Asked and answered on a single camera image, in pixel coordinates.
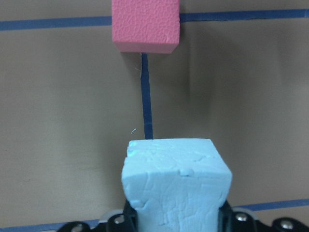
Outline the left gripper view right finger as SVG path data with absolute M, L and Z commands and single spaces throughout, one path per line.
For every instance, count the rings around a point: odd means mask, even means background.
M 232 230 L 232 213 L 230 204 L 225 201 L 218 212 L 218 232 L 230 232 Z

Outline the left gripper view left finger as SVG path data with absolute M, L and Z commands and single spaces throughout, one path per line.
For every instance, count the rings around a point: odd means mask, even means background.
M 136 210 L 130 205 L 129 201 L 126 200 L 124 209 L 124 231 L 125 232 L 138 232 L 138 216 Z

